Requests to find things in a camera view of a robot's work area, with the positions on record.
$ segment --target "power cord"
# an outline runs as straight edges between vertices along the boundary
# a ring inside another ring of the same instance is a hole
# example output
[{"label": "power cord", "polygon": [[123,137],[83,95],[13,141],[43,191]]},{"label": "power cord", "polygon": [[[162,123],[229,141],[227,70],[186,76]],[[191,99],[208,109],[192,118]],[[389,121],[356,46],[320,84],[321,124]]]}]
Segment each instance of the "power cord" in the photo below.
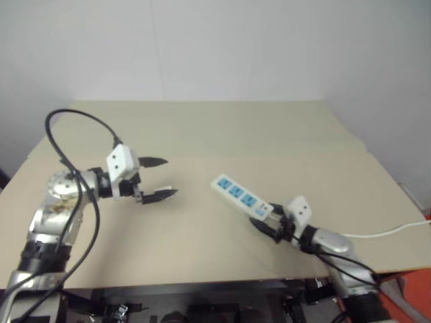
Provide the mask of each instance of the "power cord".
[{"label": "power cord", "polygon": [[82,189],[81,189],[81,184],[82,186],[85,188],[87,195],[90,198],[91,203],[93,204],[94,207],[94,213],[96,216],[96,224],[94,226],[94,233],[93,233],[93,237],[86,249],[86,251],[84,252],[84,254],[81,256],[81,258],[76,262],[76,264],[71,268],[71,270],[69,272],[67,272],[62,279],[59,280],[59,282],[51,289],[49,289],[43,296],[42,298],[40,298],[32,307],[30,307],[24,314],[22,314],[22,316],[17,319],[15,321],[15,323],[23,323],[30,315],[31,313],[38,308],[44,301],[46,301],[58,288],[61,288],[63,286],[63,283],[76,271],[76,269],[81,265],[81,263],[86,259],[87,255],[90,253],[91,249],[94,246],[94,243],[96,242],[97,236],[98,236],[98,232],[99,232],[99,228],[100,228],[100,210],[97,204],[97,200],[96,197],[94,196],[94,193],[92,192],[92,190],[90,189],[88,183],[86,182],[86,180],[84,179],[84,177],[82,177],[81,173],[79,172],[79,170],[72,164],[72,162],[66,157],[66,155],[63,153],[63,151],[60,149],[60,147],[57,145],[56,141],[54,140],[53,134],[51,133],[51,118],[58,114],[58,113],[62,113],[62,112],[69,112],[69,113],[76,113],[76,114],[80,114],[80,115],[84,115],[87,116],[88,118],[91,118],[97,122],[99,122],[101,125],[103,125],[105,128],[107,128],[112,135],[114,136],[114,146],[122,143],[120,138],[118,137],[118,135],[103,121],[101,121],[99,118],[96,118],[95,116],[92,116],[91,114],[82,112],[82,111],[78,111],[78,110],[73,110],[73,109],[59,109],[59,110],[54,110],[52,112],[50,112],[46,118],[45,118],[45,131],[46,131],[46,135],[48,137],[48,140],[50,141],[51,145],[53,146],[54,150],[57,152],[57,154],[60,156],[61,158],[61,162],[63,164],[65,164],[65,166],[69,169],[69,171],[71,172],[71,174],[75,177],[75,181],[77,184],[77,188],[78,188],[78,202],[75,205],[75,207],[73,208],[72,214],[69,218],[69,220],[66,223],[65,228],[63,229],[63,231],[61,232],[61,235],[59,237],[59,241],[57,244],[56,249],[59,248],[59,246],[61,245],[64,236],[70,226],[70,224],[73,221],[73,217],[75,217],[76,213],[77,213],[77,209],[79,207],[79,203],[82,199]]},{"label": "power cord", "polygon": [[395,234],[398,231],[401,231],[402,229],[405,229],[406,227],[415,227],[417,225],[423,225],[423,224],[431,224],[431,220],[426,220],[426,221],[420,221],[420,222],[413,222],[413,223],[406,223],[403,225],[399,225],[398,227],[394,227],[393,229],[389,230],[389,231],[385,231],[385,232],[381,232],[379,234],[365,234],[365,235],[360,235],[360,234],[343,234],[343,236],[348,237],[348,238],[362,238],[362,239],[368,239],[368,238],[379,238],[379,237],[384,237],[384,236],[389,236],[390,234]]}]

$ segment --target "white cable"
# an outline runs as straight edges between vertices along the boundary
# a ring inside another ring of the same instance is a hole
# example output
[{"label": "white cable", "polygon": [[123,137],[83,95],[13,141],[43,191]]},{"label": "white cable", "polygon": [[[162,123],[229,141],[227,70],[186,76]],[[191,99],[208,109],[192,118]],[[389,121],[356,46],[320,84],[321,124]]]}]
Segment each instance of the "white cable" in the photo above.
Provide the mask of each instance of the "white cable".
[{"label": "white cable", "polygon": [[431,223],[431,220],[403,224],[403,225],[400,225],[398,227],[393,228],[392,230],[389,230],[386,232],[381,232],[379,234],[369,234],[369,235],[343,234],[343,236],[349,237],[349,238],[364,238],[364,239],[366,239],[366,238],[378,238],[378,237],[388,236],[389,234],[394,234],[395,232],[401,231],[402,229],[405,229],[406,227],[414,227],[415,225],[422,225],[422,224],[427,224],[427,223]]}]

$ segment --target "blue outlet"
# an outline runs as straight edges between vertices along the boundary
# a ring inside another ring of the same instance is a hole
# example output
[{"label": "blue outlet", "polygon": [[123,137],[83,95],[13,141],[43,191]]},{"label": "blue outlet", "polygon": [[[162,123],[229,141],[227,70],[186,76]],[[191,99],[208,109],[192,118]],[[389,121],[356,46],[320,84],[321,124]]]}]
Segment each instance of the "blue outlet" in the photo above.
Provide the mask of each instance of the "blue outlet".
[{"label": "blue outlet", "polygon": [[229,181],[226,178],[222,178],[221,180],[218,181],[218,186],[220,186],[221,188],[223,188],[224,190],[227,189],[230,185],[232,185],[232,182]]},{"label": "blue outlet", "polygon": [[237,186],[232,187],[229,191],[229,193],[235,197],[240,197],[243,194],[243,192],[244,192],[244,190],[237,187]]},{"label": "blue outlet", "polygon": [[252,207],[256,203],[257,199],[255,199],[250,194],[245,194],[244,197],[241,199],[241,202],[243,202],[246,206]]}]

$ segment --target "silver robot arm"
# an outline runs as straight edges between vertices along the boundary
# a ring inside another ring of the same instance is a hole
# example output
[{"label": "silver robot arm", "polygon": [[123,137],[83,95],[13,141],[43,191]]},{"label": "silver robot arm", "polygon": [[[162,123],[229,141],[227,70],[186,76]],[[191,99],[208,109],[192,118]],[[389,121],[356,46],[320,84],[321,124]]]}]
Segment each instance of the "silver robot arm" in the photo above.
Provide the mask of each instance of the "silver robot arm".
[{"label": "silver robot arm", "polygon": [[349,239],[309,225],[311,207],[303,196],[283,206],[272,206],[276,218],[265,222],[251,219],[251,223],[275,242],[287,240],[301,251],[319,257],[326,264],[335,291],[343,299],[353,323],[396,322],[378,297],[371,268],[359,261]]},{"label": "silver robot arm", "polygon": [[[81,172],[81,175],[98,199],[97,175],[93,171]],[[90,202],[85,188],[81,186],[81,189],[83,194],[77,205],[77,184],[70,173],[58,172],[48,181],[45,199],[30,224],[20,263],[7,284],[0,307],[0,323],[19,318],[65,275],[71,247],[82,223],[83,210]],[[77,211],[59,244],[74,208]],[[27,296],[18,297],[24,291],[29,292]],[[65,298],[60,293],[54,293],[33,315],[46,318],[47,323],[56,322],[65,315],[66,307]]]},{"label": "silver robot arm", "polygon": [[[139,158],[139,163],[143,167],[159,166],[166,162],[161,158]],[[96,200],[113,196],[111,173],[103,172],[101,168],[93,168],[80,174]],[[136,169],[133,173],[117,174],[116,197],[132,196],[138,203],[147,204],[162,201],[176,193],[174,189],[164,188],[144,195],[138,187],[140,182]],[[2,297],[0,323],[9,323],[21,318],[28,308],[66,275],[66,264],[83,221],[83,211],[90,203],[82,184],[81,192],[81,200],[77,205],[78,186],[68,171],[58,172],[49,179],[44,201],[30,224],[20,263],[12,272],[5,295]],[[46,323],[61,322],[64,321],[66,307],[66,299],[58,292],[53,293],[37,307],[32,316],[44,317]]]}]

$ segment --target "white power strip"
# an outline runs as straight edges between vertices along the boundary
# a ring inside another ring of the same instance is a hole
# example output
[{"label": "white power strip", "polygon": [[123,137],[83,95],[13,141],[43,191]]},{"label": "white power strip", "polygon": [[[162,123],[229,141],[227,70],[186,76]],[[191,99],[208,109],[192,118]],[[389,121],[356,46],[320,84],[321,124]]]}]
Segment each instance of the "white power strip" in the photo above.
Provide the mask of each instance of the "white power strip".
[{"label": "white power strip", "polygon": [[274,210],[270,204],[224,174],[219,175],[211,183],[211,187],[235,207],[255,219],[264,221]]}]

